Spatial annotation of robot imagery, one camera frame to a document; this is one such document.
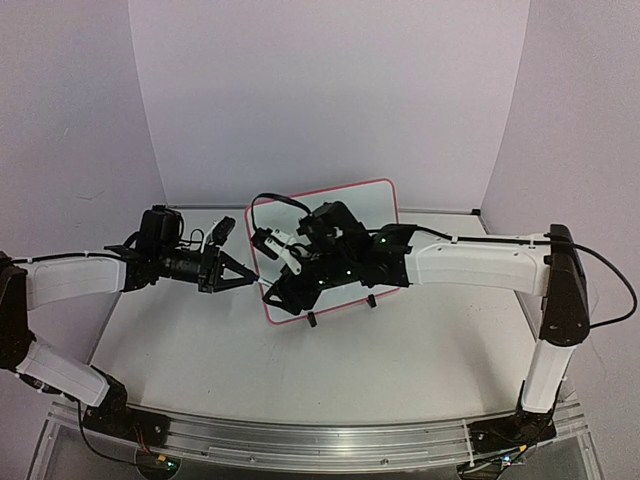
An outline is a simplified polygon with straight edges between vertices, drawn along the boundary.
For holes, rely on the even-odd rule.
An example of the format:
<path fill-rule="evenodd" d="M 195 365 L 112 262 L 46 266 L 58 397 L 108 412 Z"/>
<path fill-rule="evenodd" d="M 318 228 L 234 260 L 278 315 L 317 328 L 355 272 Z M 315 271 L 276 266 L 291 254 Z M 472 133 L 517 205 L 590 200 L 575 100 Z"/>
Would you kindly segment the white whiteboard marker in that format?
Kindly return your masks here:
<path fill-rule="evenodd" d="M 270 287 L 271 287 L 271 285 L 272 285 L 272 282 L 271 282 L 271 281 L 269 281 L 269 280 L 267 280 L 267 279 L 265 279 L 265 278 L 262 278 L 262 277 L 259 277 L 259 278 L 257 279 L 257 281 L 258 281 L 258 283 L 259 283 L 259 284 L 261 284 L 261 285 L 263 285 L 263 286 L 265 286 L 265 287 L 267 287 L 267 288 L 270 288 Z"/>

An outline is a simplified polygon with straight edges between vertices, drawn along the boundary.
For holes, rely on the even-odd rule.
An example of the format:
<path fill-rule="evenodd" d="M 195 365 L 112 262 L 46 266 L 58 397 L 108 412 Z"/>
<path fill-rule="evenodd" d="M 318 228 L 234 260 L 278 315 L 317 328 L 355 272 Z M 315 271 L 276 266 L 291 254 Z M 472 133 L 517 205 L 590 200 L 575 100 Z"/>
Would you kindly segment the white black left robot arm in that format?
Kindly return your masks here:
<path fill-rule="evenodd" d="M 32 388 L 80 407 L 85 428 L 112 436 L 162 425 L 129 407 L 126 386 L 89 365 L 109 303 L 161 279 L 222 293 L 257 282 L 257 275 L 227 254 L 231 217 L 198 239 L 185 238 L 180 212 L 156 205 L 121 244 L 26 258 L 1 255 L 1 368 Z"/>

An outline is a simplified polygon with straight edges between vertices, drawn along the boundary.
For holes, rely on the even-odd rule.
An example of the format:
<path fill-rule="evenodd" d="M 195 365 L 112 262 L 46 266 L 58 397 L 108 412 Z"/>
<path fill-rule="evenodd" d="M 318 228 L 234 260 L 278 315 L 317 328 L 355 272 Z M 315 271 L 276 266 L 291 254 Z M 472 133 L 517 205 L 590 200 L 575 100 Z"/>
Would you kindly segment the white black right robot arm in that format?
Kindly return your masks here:
<path fill-rule="evenodd" d="M 370 234 L 383 260 L 326 249 L 299 274 L 258 263 L 285 307 L 269 309 L 252 414 L 302 424 L 391 424 L 548 412 L 588 331 L 580 267 L 545 233 L 486 235 L 465 215 L 407 214 L 420 231 Z"/>

